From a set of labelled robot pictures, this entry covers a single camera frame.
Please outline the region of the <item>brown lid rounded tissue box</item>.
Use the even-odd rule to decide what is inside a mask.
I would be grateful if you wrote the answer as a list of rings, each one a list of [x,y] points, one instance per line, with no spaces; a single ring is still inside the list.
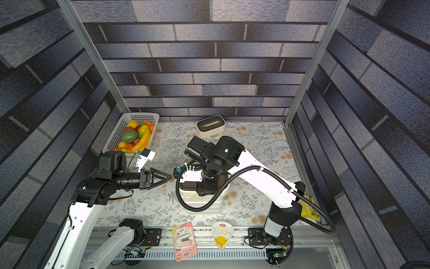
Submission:
[[[228,175],[221,175],[218,179],[218,187],[220,188],[228,180]],[[205,196],[200,196],[197,193],[197,187],[199,182],[185,182],[180,183],[180,194],[185,202],[208,202],[214,194],[209,194]],[[223,190],[220,197],[224,197],[229,193],[230,185]]]

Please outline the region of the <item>dark brown lid tissue box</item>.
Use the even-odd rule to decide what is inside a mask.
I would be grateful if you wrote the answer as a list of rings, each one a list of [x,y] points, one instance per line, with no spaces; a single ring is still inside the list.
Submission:
[[[198,136],[207,138],[223,133],[226,130],[226,121],[220,115],[214,115],[197,122]]]

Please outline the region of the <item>grey lid tissue box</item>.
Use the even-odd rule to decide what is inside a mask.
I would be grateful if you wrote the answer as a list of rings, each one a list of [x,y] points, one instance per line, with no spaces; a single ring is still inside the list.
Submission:
[[[215,201],[213,204],[211,204],[210,206],[209,206],[209,208],[212,208],[212,207],[214,207],[214,208],[222,208],[222,206],[223,206],[223,201],[221,200],[221,201]]]
[[[206,212],[221,212],[223,209],[223,204],[220,205],[211,205],[206,209]]]
[[[201,211],[202,214],[211,215],[211,214],[220,214],[222,212],[222,208],[208,208],[204,211]]]

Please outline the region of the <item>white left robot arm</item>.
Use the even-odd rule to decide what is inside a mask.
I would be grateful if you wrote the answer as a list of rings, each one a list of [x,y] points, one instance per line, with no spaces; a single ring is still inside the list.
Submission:
[[[154,151],[143,149],[137,156],[138,170],[129,172],[125,153],[109,151],[100,155],[98,168],[78,184],[72,196],[68,219],[45,266],[47,269],[106,269],[126,247],[137,247],[145,240],[154,242],[142,221],[125,219],[87,260],[82,259],[96,221],[116,191],[152,189],[171,179],[159,170],[143,168],[156,156]]]

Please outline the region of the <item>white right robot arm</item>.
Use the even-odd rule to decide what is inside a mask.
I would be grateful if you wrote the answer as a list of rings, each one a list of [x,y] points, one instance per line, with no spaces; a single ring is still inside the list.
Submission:
[[[173,176],[176,179],[175,191],[178,201],[186,210],[194,213],[208,210],[234,179],[241,178],[272,201],[263,230],[266,240],[280,238],[282,230],[298,220],[323,233],[335,232],[335,225],[329,215],[304,196],[306,186],[302,182],[293,183],[282,179],[253,157],[245,146],[235,139],[222,136],[217,143],[212,143],[194,137],[184,153],[192,161],[174,168]],[[208,202],[198,207],[185,202],[180,194],[180,184],[192,180],[197,182],[196,193],[199,196],[211,196]],[[315,209],[330,228],[324,228],[305,219],[301,215],[300,201]]]

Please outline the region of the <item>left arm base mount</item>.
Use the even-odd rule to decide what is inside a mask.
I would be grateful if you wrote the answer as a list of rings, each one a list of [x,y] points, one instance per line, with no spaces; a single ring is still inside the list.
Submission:
[[[160,245],[162,229],[144,227],[144,237],[135,245],[139,248],[158,247]]]

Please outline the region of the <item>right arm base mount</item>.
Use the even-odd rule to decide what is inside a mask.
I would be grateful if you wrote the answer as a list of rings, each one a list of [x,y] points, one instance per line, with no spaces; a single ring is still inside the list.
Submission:
[[[283,228],[278,237],[272,238],[266,234],[263,234],[263,228],[248,228],[247,229],[247,244],[253,247],[265,246],[265,245],[280,245],[290,246],[292,245],[293,236],[290,228]]]

